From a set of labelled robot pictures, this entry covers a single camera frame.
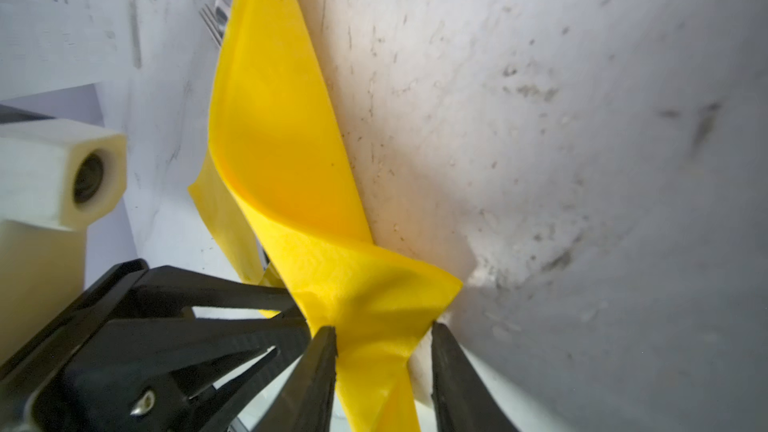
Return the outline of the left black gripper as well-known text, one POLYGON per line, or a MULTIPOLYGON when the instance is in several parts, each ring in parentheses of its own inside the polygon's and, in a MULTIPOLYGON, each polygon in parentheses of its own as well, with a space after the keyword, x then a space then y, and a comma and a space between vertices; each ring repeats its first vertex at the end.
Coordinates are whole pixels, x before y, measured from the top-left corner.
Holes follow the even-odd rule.
POLYGON ((142 259, 114 266, 1 368, 4 431, 224 431, 307 347, 284 288, 142 259))

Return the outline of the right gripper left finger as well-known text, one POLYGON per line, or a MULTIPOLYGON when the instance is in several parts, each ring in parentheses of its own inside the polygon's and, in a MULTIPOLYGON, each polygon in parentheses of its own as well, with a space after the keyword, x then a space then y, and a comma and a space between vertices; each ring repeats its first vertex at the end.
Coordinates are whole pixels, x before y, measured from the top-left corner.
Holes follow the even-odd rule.
POLYGON ((257 432, 328 432, 336 383, 336 331, 322 327, 255 426, 257 432))

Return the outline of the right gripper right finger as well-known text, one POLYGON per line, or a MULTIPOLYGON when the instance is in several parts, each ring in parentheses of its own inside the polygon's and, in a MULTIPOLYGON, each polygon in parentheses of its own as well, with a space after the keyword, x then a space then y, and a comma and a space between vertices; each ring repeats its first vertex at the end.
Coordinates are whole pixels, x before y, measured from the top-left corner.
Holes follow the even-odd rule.
POLYGON ((518 432, 448 326, 435 322, 431 332, 432 400, 437 430, 518 432))

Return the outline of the silver metal fork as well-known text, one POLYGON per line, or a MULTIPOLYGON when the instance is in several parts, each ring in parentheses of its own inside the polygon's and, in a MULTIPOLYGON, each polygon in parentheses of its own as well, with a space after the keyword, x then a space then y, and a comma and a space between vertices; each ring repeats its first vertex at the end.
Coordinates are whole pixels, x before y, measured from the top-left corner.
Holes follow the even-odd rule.
POLYGON ((215 0, 214 5, 204 4, 199 14, 218 48, 222 46, 226 28, 232 13, 233 0, 215 0))

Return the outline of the white perforated plastic basket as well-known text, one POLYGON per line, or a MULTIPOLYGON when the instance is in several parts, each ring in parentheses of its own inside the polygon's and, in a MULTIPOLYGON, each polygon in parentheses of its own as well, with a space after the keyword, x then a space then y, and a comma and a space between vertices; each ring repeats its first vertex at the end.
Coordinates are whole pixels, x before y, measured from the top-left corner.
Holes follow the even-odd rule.
POLYGON ((119 79, 140 64, 136 0, 1 0, 4 100, 119 79))

